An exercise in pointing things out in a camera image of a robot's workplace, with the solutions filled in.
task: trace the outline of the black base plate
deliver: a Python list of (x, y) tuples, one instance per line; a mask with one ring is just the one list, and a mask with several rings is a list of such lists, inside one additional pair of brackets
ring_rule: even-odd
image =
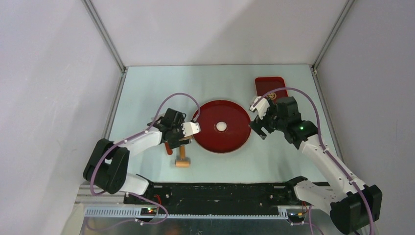
[[(301, 205), (284, 187), (284, 183), (150, 183), (143, 196), (157, 202), (158, 195), (170, 214), (278, 215), (278, 205)], [(131, 195), (124, 197), (124, 204), (148, 205)]]

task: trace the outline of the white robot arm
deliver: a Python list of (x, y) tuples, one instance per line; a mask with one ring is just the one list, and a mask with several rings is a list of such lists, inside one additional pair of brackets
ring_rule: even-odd
[(305, 201), (321, 209), (330, 215), (339, 231), (349, 234), (369, 224), (369, 215), (355, 183), (369, 204), (373, 220), (378, 220), (382, 201), (380, 189), (376, 185), (368, 187), (335, 154), (328, 156), (327, 145), (321, 146), (317, 127), (301, 119), (295, 99), (283, 97), (273, 103), (270, 99), (258, 102), (260, 98), (255, 97), (250, 107), (251, 111), (258, 112), (250, 123), (251, 129), (262, 139), (267, 136), (262, 129), (268, 133), (282, 131), (289, 143), (313, 161), (332, 188), (332, 191), (326, 190), (299, 176), (286, 183), (292, 200)]
[[(174, 149), (181, 145), (189, 144), (191, 139), (187, 138), (200, 132), (200, 126), (195, 122), (185, 122), (185, 114), (167, 109), (163, 116), (158, 117), (153, 127), (146, 130), (142, 135), (125, 140), (124, 143), (115, 147), (107, 156), (111, 163), (102, 163), (94, 179), (94, 184), (110, 194), (116, 192), (132, 192), (143, 195), (147, 190), (149, 181), (142, 176), (127, 172), (130, 156), (167, 142)], [(92, 173), (98, 161), (114, 143), (107, 139), (101, 139), (96, 144), (90, 160), (84, 170), (84, 179), (91, 181)]]

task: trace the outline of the metal frame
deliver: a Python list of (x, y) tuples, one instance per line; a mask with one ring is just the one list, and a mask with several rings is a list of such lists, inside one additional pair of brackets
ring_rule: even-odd
[(325, 98), (324, 98), (322, 87), (321, 87), (319, 79), (317, 77), (317, 70), (312, 68), (311, 66), (310, 66), (310, 70), (311, 70), (311, 74), (313, 76), (314, 84), (316, 85), (317, 94), (319, 95), (320, 102), (322, 103), (324, 116), (325, 116), (325, 119), (326, 119), (327, 125), (328, 125), (328, 130), (330, 131), (330, 135), (333, 139), (334, 149), (336, 150), (337, 156), (344, 162), (345, 160), (343, 158), (342, 150), (340, 148), (339, 141), (337, 139), (336, 131), (334, 129), (334, 124), (333, 124), (333, 121), (331, 120), (331, 115), (330, 115), (327, 103), (325, 101)]
[(342, 26), (343, 22), (345, 21), (346, 16), (348, 15), (351, 7), (353, 6), (355, 0), (347, 0), (345, 6), (343, 7), (337, 21), (334, 23), (333, 28), (331, 29), (326, 41), (323, 44), (322, 49), (320, 50), (319, 54), (317, 55), (316, 60), (313, 63), (313, 68), (316, 69), (320, 65), (327, 49), (330, 47), (331, 42), (333, 41), (336, 34), (339, 32), (340, 26)]
[[(126, 207), (106, 207), (106, 206), (87, 206), (85, 217), (114, 217), (114, 218), (153, 218), (152, 215), (141, 215), (141, 209), (147, 205), (126, 206)], [(159, 213), (159, 217), (164, 217), (164, 213)], [(194, 214), (169, 214), (169, 218), (179, 219), (288, 219), (287, 209), (278, 206), (276, 215), (194, 215)]]
[(105, 45), (107, 46), (108, 50), (110, 51), (111, 55), (113, 56), (116, 64), (119, 67), (119, 70), (121, 72), (125, 71), (125, 64), (122, 62), (121, 57), (111, 40), (110, 35), (108, 34), (107, 29), (104, 26), (104, 23), (102, 22), (101, 18), (98, 15), (98, 12), (96, 11), (95, 6), (93, 5), (91, 0), (82, 0), (82, 2), (85, 5), (86, 10), (88, 11), (88, 14), (90, 15), (93, 24), (96, 26), (96, 29), (98, 30), (99, 34), (102, 37), (102, 40), (104, 40)]
[(122, 92), (122, 88), (124, 87), (125, 77), (127, 76), (127, 71), (128, 69), (125, 69), (124, 71), (121, 72), (120, 80), (117, 85), (117, 89), (116, 89), (115, 96), (114, 96), (114, 99), (111, 105), (110, 113), (108, 114), (107, 122), (105, 124), (105, 129), (102, 134), (102, 138), (108, 139), (110, 137), (111, 129), (114, 123), (115, 114), (116, 114), (117, 107), (119, 104), (119, 98), (121, 97), (121, 92)]

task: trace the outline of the red round plate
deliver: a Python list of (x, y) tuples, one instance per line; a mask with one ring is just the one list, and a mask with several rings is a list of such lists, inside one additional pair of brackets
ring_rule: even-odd
[[(200, 107), (197, 122), (200, 132), (195, 141), (204, 149), (215, 153), (229, 153), (240, 148), (249, 138), (251, 121), (247, 112), (228, 100), (214, 100)], [(226, 129), (219, 131), (216, 124), (226, 123)]]

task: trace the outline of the light blue table surface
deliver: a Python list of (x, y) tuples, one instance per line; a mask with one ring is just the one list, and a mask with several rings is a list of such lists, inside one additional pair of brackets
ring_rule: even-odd
[[(333, 148), (328, 125), (308, 65), (219, 65), (219, 66), (149, 66), (129, 67), (111, 129), (111, 140), (120, 140), (146, 127), (161, 102), (170, 94), (184, 92), (202, 105), (216, 99), (234, 101), (248, 110), (256, 95), (254, 79), (281, 76), (287, 87), (306, 92), (315, 101), (322, 122), (323, 137)], [(311, 104), (301, 94), (288, 91), (298, 102), (304, 120), (316, 121)], [(185, 96), (170, 99), (162, 112), (172, 108), (187, 113), (187, 121), (196, 105)], [(248, 112), (253, 119), (255, 115)], [(302, 175), (314, 182), (326, 181), (313, 163), (280, 132), (262, 140), (254, 132), (238, 150), (216, 154), (204, 150), (196, 142), (186, 146), (190, 168), (176, 168), (164, 144), (130, 156), (129, 172), (154, 182), (258, 183), (284, 182)]]

